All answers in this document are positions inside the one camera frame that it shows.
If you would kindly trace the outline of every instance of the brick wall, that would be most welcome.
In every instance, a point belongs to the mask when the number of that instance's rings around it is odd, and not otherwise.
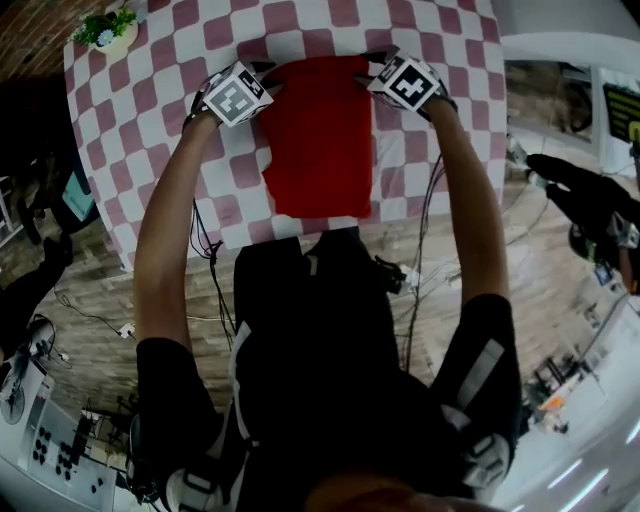
[[[63,48],[85,13],[110,0],[2,0],[0,82],[50,76],[63,71]]]

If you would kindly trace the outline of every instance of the checkered tablecloth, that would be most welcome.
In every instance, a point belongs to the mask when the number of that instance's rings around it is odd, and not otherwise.
[[[133,268],[145,207],[180,139],[195,91],[238,57],[265,56],[283,64],[391,43],[423,57],[458,103],[501,197],[506,95],[490,0],[149,0],[148,11],[126,57],[115,60],[75,43],[64,51],[80,157],[126,269]],[[417,114],[382,104],[372,104],[372,116],[373,213],[360,220],[275,215],[261,176],[271,153],[255,120],[223,126],[207,148],[196,190],[211,239],[237,248],[420,215],[439,155],[435,132]],[[448,211],[443,180],[431,212]]]

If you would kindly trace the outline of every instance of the red cloth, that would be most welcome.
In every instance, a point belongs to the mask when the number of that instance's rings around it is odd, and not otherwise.
[[[371,214],[371,99],[353,80],[360,56],[293,62],[269,74],[283,89],[259,114],[271,145],[264,172],[276,213],[296,218]]]

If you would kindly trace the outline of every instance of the ceiling light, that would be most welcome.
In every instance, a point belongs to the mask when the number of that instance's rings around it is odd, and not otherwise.
[[[638,420],[638,423],[636,423],[636,426],[633,427],[633,430],[629,432],[629,437],[627,437],[627,444],[635,439],[635,437],[638,435],[638,432],[640,432],[640,419]]]
[[[602,480],[605,476],[607,476],[608,472],[609,472],[608,469],[603,469],[602,471],[600,471],[600,473],[598,473],[596,477],[593,480],[591,480],[591,482],[589,482],[584,489],[582,489],[578,494],[576,494],[576,496],[564,507],[562,507],[558,512],[569,512],[569,510],[571,510],[578,503],[580,503],[587,494],[593,491],[593,488],[600,483],[600,480]]]
[[[556,478],[553,482],[549,484],[549,487],[547,487],[547,489],[553,489],[556,485],[562,482],[562,480],[564,480],[569,475],[569,473],[571,473],[574,469],[576,469],[580,464],[582,464],[582,459],[578,459],[573,464],[571,464],[571,466],[569,466],[564,473],[562,473],[558,478]]]

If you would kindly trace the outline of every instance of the potted plant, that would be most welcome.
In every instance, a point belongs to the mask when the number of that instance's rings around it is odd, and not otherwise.
[[[138,37],[136,14],[127,7],[87,16],[71,38],[107,55],[124,53]]]

